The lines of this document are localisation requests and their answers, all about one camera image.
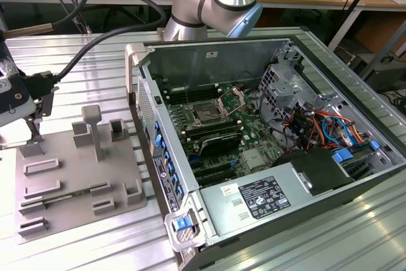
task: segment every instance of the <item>blue tab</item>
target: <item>blue tab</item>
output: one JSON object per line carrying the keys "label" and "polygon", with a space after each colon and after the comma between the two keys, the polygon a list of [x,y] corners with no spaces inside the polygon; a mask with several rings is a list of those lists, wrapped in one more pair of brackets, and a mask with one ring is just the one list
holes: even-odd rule
{"label": "blue tab", "polygon": [[172,184],[176,187],[179,184],[179,178],[177,174],[173,175]]}
{"label": "blue tab", "polygon": [[374,149],[374,150],[378,150],[378,149],[381,148],[380,144],[379,144],[378,142],[376,142],[375,140],[370,142],[370,146],[371,146],[372,149]]}
{"label": "blue tab", "polygon": [[182,187],[179,185],[178,186],[178,195],[179,195],[179,197],[181,198],[181,200],[182,200],[182,198],[183,198],[183,189],[182,189]]}
{"label": "blue tab", "polygon": [[353,154],[348,149],[337,150],[336,153],[334,154],[334,158],[338,162],[343,162],[345,160],[351,159],[352,157]]}
{"label": "blue tab", "polygon": [[189,217],[183,217],[179,218],[178,220],[175,221],[174,223],[175,230],[177,232],[186,230],[187,228],[193,227],[192,220]]}
{"label": "blue tab", "polygon": [[162,135],[157,135],[157,138],[155,139],[155,146],[158,147],[161,141]]}
{"label": "blue tab", "polygon": [[169,164],[167,165],[167,168],[169,170],[169,174],[172,176],[175,172],[175,167],[173,166],[173,163],[169,162]]}

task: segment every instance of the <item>warning label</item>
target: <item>warning label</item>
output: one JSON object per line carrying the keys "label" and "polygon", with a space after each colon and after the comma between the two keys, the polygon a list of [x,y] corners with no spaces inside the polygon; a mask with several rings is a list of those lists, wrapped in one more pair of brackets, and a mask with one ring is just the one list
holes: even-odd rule
{"label": "warning label", "polygon": [[273,176],[243,185],[239,190],[255,219],[291,206]]}

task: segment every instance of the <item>table leg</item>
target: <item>table leg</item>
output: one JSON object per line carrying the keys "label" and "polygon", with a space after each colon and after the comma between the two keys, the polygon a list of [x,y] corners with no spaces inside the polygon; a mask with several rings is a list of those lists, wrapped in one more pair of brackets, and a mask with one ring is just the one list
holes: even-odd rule
{"label": "table leg", "polygon": [[7,31],[6,21],[4,20],[3,16],[3,5],[0,4],[0,30]]}
{"label": "table leg", "polygon": [[334,51],[338,44],[341,42],[341,40],[344,38],[345,34],[348,32],[350,27],[354,24],[355,20],[358,18],[359,14],[361,13],[361,10],[353,10],[346,21],[343,23],[341,28],[338,30],[334,38],[329,44],[329,49]]}
{"label": "table leg", "polygon": [[388,54],[389,51],[393,48],[393,46],[401,40],[401,38],[406,33],[406,20],[402,23],[399,29],[393,34],[393,36],[389,39],[389,41],[385,44],[385,46],[376,53],[374,58],[369,62],[369,64],[359,73],[359,76],[366,80],[369,77],[369,74],[374,71],[374,66],[379,63],[384,56]]}

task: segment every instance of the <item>blue release tab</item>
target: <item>blue release tab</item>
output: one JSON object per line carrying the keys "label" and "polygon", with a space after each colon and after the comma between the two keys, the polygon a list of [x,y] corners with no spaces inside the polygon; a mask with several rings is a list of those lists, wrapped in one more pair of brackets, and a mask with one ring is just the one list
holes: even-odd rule
{"label": "blue release tab", "polygon": [[262,14],[262,4],[256,3],[247,14],[241,18],[240,22],[227,34],[227,38],[239,38],[246,36],[255,26]]}
{"label": "blue release tab", "polygon": [[175,230],[177,232],[186,230],[187,228],[191,228],[193,226],[192,220],[189,217],[179,218],[174,223]]}
{"label": "blue release tab", "polygon": [[380,144],[379,144],[378,142],[376,142],[375,140],[370,142],[370,146],[371,146],[372,149],[374,149],[374,150],[378,150],[378,149],[381,148]]}
{"label": "blue release tab", "polygon": [[157,135],[157,138],[155,139],[155,146],[158,147],[160,145],[161,141],[162,141],[162,135]]}
{"label": "blue release tab", "polygon": [[181,198],[183,198],[183,190],[182,190],[182,187],[181,187],[180,185],[178,186],[177,190],[178,190],[178,195],[179,195]]}
{"label": "blue release tab", "polygon": [[179,184],[179,178],[177,174],[173,175],[172,184],[176,187]]}
{"label": "blue release tab", "polygon": [[348,149],[337,150],[336,153],[334,154],[334,158],[338,162],[343,162],[345,160],[351,159],[352,157],[353,154]]}
{"label": "blue release tab", "polygon": [[168,165],[167,165],[167,168],[169,170],[169,174],[172,176],[174,174],[174,172],[175,172],[175,167],[173,166],[173,163],[169,162]]}

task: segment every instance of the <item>aluminum extrusion table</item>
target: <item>aluminum extrusion table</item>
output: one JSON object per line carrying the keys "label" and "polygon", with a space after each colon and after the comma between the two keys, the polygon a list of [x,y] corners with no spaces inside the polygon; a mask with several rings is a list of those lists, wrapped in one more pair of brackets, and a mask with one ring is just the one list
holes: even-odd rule
{"label": "aluminum extrusion table", "polygon": [[[307,40],[309,48],[323,61],[338,60],[324,57],[320,51],[324,47],[300,28],[274,31],[289,32]],[[23,37],[8,41],[8,46],[26,73],[45,70],[57,73],[92,37]],[[1,270],[177,270],[148,171],[142,165],[143,156],[126,100],[124,47],[127,43],[154,39],[152,32],[126,34],[113,37],[89,52],[59,84],[52,116],[41,124],[43,134],[68,130],[70,123],[80,118],[81,107],[94,103],[101,108],[103,122],[123,118],[140,164],[147,206],[17,245],[12,238],[14,151],[2,151]],[[340,65],[329,67],[339,70]],[[369,102],[372,107],[382,100]],[[394,132],[399,131],[399,138],[406,141],[402,126],[393,127]],[[404,219],[406,171],[341,208],[235,253],[206,270],[405,270]]]}

